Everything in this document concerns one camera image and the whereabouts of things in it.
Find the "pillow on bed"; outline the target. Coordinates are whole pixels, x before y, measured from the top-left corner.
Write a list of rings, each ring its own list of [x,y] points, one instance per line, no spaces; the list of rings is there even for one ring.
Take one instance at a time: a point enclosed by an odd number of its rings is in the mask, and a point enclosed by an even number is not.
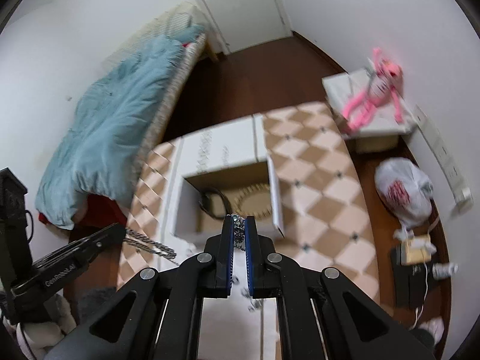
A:
[[[206,27],[196,19],[192,12],[176,12],[168,18],[164,35],[182,44],[196,41],[200,35],[206,33]]]

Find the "pink panther plush toy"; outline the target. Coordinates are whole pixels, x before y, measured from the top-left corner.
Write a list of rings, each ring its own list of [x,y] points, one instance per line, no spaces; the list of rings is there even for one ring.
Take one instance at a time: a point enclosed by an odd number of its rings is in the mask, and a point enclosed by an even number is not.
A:
[[[352,97],[343,108],[346,131],[355,133],[368,125],[380,107],[389,102],[394,104],[394,120],[404,121],[400,98],[403,96],[404,73],[402,67],[383,57],[379,47],[373,49],[373,74],[368,84]]]

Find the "white plastic bag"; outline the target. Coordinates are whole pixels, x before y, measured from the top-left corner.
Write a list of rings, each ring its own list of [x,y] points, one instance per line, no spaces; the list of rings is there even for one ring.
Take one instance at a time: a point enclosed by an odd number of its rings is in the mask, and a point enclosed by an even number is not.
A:
[[[431,216],[431,179],[410,160],[389,158],[377,166],[374,182],[380,199],[400,221],[394,238],[405,241],[413,237],[413,229]]]

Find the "silver crystal jewelry piece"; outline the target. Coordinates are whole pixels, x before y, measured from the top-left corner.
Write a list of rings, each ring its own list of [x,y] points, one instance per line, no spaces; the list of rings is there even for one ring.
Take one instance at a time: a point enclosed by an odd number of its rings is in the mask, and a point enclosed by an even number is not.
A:
[[[231,214],[233,223],[233,247],[245,251],[245,219],[238,214]]]

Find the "bed with patterned mattress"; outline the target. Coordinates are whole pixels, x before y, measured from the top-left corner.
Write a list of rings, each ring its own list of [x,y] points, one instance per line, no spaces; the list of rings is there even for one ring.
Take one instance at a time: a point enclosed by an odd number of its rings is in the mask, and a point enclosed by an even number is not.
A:
[[[130,206],[146,157],[207,40],[205,16],[182,2],[104,60],[108,73],[78,101],[41,178],[35,200],[41,221],[73,229],[90,195]]]

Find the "checkered printed tablecloth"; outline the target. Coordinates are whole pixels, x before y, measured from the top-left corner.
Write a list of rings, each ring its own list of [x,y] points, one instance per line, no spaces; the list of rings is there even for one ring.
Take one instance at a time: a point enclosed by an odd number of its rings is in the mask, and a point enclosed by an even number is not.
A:
[[[118,284],[144,267],[165,271],[221,230],[231,205],[302,267],[335,267],[373,300],[374,235],[352,159],[323,102],[308,102],[205,128],[149,153],[127,225],[176,252],[174,261],[126,244]]]

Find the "white wall power strip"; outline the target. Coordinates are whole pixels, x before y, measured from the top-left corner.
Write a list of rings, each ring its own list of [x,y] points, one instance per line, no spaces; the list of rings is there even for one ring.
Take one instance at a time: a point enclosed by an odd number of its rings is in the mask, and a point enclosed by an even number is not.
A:
[[[448,182],[456,206],[464,208],[473,205],[473,194],[470,187],[467,185],[459,166],[456,164],[450,150],[448,150],[437,127],[418,105],[414,106],[412,114],[421,135]]]

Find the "open cardboard box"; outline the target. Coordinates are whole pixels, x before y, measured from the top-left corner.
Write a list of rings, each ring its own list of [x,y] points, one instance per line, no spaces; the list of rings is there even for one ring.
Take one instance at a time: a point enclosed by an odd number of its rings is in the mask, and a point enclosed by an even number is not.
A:
[[[243,218],[253,216],[259,234],[274,240],[283,237],[279,181],[271,158],[197,175],[179,175],[165,209],[170,215],[165,223],[167,233],[200,245],[221,231],[224,219],[212,219],[199,208],[199,191],[205,188],[222,191],[234,214]]]

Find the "white door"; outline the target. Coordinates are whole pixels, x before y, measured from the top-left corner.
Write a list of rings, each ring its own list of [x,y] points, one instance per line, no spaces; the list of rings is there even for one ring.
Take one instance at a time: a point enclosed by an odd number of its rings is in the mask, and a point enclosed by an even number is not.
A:
[[[195,0],[225,54],[292,36],[282,0]]]

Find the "blue duvet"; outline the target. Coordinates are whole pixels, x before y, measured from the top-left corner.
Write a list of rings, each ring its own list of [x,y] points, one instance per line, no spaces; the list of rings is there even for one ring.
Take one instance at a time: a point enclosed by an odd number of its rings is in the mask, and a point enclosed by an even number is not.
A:
[[[131,202],[134,160],[184,54],[160,35],[87,89],[38,187],[35,206],[48,222],[73,229],[90,194]]]

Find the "small cardboard box on floor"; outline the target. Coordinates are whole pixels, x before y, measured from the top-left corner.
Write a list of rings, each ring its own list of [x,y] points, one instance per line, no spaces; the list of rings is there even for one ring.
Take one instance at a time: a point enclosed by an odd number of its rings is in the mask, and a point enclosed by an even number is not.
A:
[[[400,263],[403,266],[428,263],[435,252],[436,248],[429,235],[414,236],[401,242]]]

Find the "black smart wristband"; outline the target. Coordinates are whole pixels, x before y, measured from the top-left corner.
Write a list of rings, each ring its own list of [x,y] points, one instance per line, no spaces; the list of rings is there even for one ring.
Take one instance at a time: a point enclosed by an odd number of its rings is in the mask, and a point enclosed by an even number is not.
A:
[[[200,210],[212,219],[223,220],[233,214],[230,200],[216,188],[201,189],[199,198]]]

